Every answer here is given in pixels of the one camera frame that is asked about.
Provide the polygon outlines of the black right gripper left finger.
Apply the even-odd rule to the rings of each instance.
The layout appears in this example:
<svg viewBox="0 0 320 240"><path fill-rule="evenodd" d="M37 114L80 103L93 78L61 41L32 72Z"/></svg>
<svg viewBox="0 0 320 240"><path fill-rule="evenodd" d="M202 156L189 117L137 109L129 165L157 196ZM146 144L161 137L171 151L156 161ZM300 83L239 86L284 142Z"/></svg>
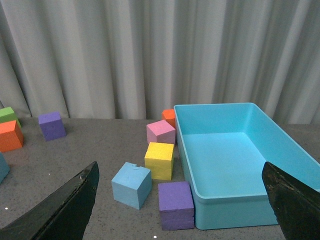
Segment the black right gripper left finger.
<svg viewBox="0 0 320 240"><path fill-rule="evenodd" d="M92 162L0 230L2 240L81 240L96 201L99 167Z"/></svg>

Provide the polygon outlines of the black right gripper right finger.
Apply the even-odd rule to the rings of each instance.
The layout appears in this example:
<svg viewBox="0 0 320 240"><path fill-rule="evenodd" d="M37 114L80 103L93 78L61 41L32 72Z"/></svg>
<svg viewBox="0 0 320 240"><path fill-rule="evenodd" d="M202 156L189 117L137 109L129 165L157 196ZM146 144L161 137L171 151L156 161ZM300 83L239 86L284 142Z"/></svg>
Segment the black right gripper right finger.
<svg viewBox="0 0 320 240"><path fill-rule="evenodd" d="M261 177L285 239L318 240L320 193L268 161Z"/></svg>

